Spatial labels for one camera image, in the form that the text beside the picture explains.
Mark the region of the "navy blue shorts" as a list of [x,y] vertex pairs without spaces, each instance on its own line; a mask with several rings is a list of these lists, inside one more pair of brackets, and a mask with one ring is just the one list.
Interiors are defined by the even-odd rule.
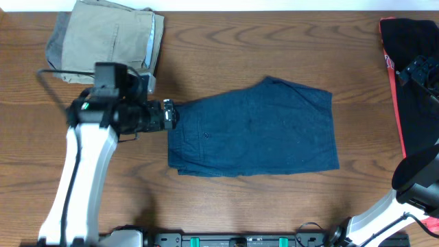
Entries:
[[266,77],[246,89],[180,104],[168,166],[236,177],[339,169],[332,94]]

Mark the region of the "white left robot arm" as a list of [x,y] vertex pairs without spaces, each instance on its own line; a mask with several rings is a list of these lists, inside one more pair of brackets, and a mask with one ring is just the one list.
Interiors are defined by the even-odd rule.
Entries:
[[150,101],[144,92],[88,88],[66,114],[66,159],[37,246],[144,246],[147,235],[136,226],[100,235],[104,182],[120,136],[174,129],[178,115],[174,102]]

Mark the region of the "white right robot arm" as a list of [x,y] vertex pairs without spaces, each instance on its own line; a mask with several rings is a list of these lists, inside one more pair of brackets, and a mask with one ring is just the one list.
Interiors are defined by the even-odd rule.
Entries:
[[438,218],[438,59],[417,56],[394,76],[403,160],[392,188],[337,226],[326,246],[378,246],[409,224]]

